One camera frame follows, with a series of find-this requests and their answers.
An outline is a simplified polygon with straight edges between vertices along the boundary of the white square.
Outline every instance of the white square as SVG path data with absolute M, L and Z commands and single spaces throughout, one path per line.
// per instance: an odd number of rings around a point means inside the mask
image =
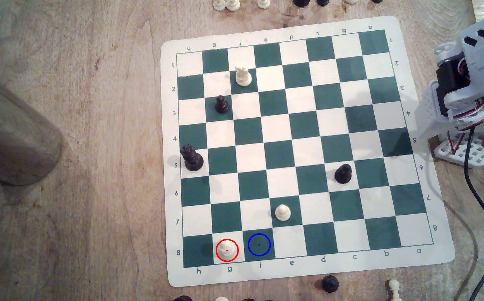
M 210 203 L 240 201 L 238 174 L 214 174 L 209 176 Z
M 426 213 L 396 216 L 402 246 L 432 244 L 432 234 Z
M 234 67 L 246 67 L 247 69 L 255 68 L 255 52 L 253 46 L 227 48 L 229 56 L 229 70 L 236 70 Z
M 177 54 L 177 76 L 203 74 L 203 55 L 201 52 Z
M 237 145 L 236 149 L 239 173 L 266 170 L 264 143 Z
M 269 66 L 255 69 L 259 92 L 281 90 L 285 88 L 283 66 Z
M 233 146 L 234 122 L 222 120 L 206 123 L 206 145 L 208 148 Z
M 285 93 L 289 113 L 316 111 L 312 86 L 286 89 Z
M 378 130 L 406 127 L 401 102 L 374 103 L 372 108 Z
M 212 233 L 212 256 L 214 256 L 214 264 L 225 263 L 216 256 L 216 246 L 224 239 L 232 239 L 238 245 L 238 256 L 230 263 L 239 263 L 245 261 L 244 255 L 244 233 L 242 231 Z
M 229 71 L 203 74 L 203 86 L 206 98 L 217 97 L 218 95 L 231 95 Z
M 296 166 L 317 165 L 324 163 L 322 140 L 320 137 L 292 140 L 294 163 Z
M 279 50 L 281 51 L 281 62 L 283 65 L 309 61 L 305 40 L 279 43 Z
M 390 186 L 419 182 L 413 155 L 385 157 L 383 161 L 385 161 L 385 169 Z
M 335 58 L 363 55 L 363 51 L 361 50 L 361 41 L 359 40 L 359 34 L 352 33 L 335 35 L 331 37 L 331 39 L 333 41 Z
M 331 199 L 328 192 L 300 195 L 301 220 L 304 225 L 333 221 Z
M 278 227 L 272 231 L 276 258 L 307 255 L 303 225 Z
M 313 86 L 340 82 L 337 60 L 325 59 L 309 62 L 310 78 Z
M 200 154 L 203 157 L 203 167 L 201 167 L 197 171 L 191 171 L 186 168 L 184 165 L 184 158 L 180 155 L 180 168 L 181 173 L 180 177 L 183 179 L 186 178 L 197 178 L 197 177 L 205 177 L 209 175 L 208 171 L 208 149 L 196 149 L 196 153 Z
M 198 124 L 206 122 L 205 99 L 179 100 L 179 124 Z
M 365 220 L 334 222 L 337 250 L 339 252 L 369 250 Z
M 378 131 L 350 133 L 353 160 L 383 157 Z
M 335 171 L 337 171 L 337 169 L 343 164 L 348 164 L 352 167 L 352 179 L 345 184 L 341 184 L 335 180 Z M 333 192 L 359 189 L 357 172 L 355 171 L 355 163 L 353 161 L 326 163 L 325 167 L 326 176 L 328 178 L 328 191 Z
M 263 116 L 262 138 L 264 142 L 285 141 L 292 139 L 290 131 L 290 118 L 288 114 Z
M 182 208 L 182 233 L 184 236 L 212 233 L 212 210 L 210 204 Z
M 296 167 L 274 168 L 266 171 L 268 194 L 271 198 L 299 195 Z
M 235 120 L 261 116 L 261 104 L 258 92 L 233 94 L 231 95 L 231 102 L 233 118 Z
M 316 111 L 321 136 L 348 134 L 348 121 L 344 108 Z
M 240 201 L 242 230 L 272 228 L 270 199 Z
M 363 55 L 367 79 L 393 77 L 393 63 L 389 53 Z
M 344 106 L 363 106 L 372 104 L 368 80 L 345 81 L 340 83 Z
M 359 195 L 366 219 L 395 215 L 391 188 L 388 186 L 359 189 Z

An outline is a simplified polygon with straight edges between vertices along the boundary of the wooden table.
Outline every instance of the wooden table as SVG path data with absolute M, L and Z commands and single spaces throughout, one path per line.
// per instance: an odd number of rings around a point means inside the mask
M 331 0 L 267 10 L 242 0 L 216 12 L 211 0 L 0 0 L 0 80 L 63 132 L 60 163 L 26 187 L 0 183 L 0 299 L 154 299 L 190 295 L 274 300 L 466 299 L 484 272 L 484 214 L 463 170 L 437 162 L 456 259 L 435 266 L 173 288 L 165 257 L 160 47 L 212 34 L 392 15 L 405 36 L 420 96 L 435 78 L 434 45 L 474 22 L 469 0 Z M 484 168 L 472 172 L 484 199 Z M 484 299 L 484 288 L 479 299 Z

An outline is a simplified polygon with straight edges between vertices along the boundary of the white pawn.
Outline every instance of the white pawn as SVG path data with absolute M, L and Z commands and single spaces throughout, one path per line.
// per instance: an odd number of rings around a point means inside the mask
M 227 6 L 227 3 L 225 3 L 225 0 L 214 0 L 212 5 L 214 6 L 215 10 L 222 11 L 225 9 L 225 6 Z
M 276 208 L 276 217 L 279 221 L 284 222 L 290 218 L 290 208 L 285 204 L 279 205 Z
M 227 0 L 227 9 L 235 11 L 240 8 L 240 0 Z
M 237 84 L 243 87 L 249 86 L 252 81 L 251 74 L 246 67 L 234 67 L 237 70 Z
M 257 0 L 257 5 L 261 9 L 267 9 L 270 6 L 270 0 Z
M 393 298 L 391 301 L 402 301 L 398 294 L 398 290 L 400 289 L 400 282 L 396 279 L 391 279 L 389 280 L 389 288 L 391 289 L 391 292 L 393 292 Z

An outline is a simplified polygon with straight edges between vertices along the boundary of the chessboard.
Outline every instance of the chessboard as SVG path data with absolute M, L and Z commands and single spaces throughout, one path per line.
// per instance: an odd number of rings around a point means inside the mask
M 237 84 L 235 65 L 250 85 Z M 394 17 L 169 41 L 161 76 L 172 286 L 453 260 Z M 188 144 L 204 159 L 198 171 L 180 155 Z M 339 184 L 345 163 L 352 178 Z M 217 255 L 226 239 L 231 261 Z

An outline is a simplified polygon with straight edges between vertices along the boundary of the black pawn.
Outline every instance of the black pawn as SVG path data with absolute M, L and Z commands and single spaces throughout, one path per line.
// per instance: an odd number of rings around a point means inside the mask
M 352 167 L 349 164 L 342 164 L 335 171 L 335 181 L 345 184 L 352 179 Z
M 339 289 L 339 280 L 335 276 L 327 275 L 322 279 L 322 288 L 326 292 L 336 292 Z
M 229 111 L 229 103 L 225 100 L 223 95 L 219 95 L 216 97 L 216 112 L 223 114 L 227 111 Z
M 191 145 L 183 145 L 180 148 L 180 154 L 184 158 L 184 165 L 188 170 L 198 171 L 203 167 L 203 156 L 198 154 Z
M 309 5 L 310 0 L 294 0 L 294 5 L 299 8 L 304 8 Z

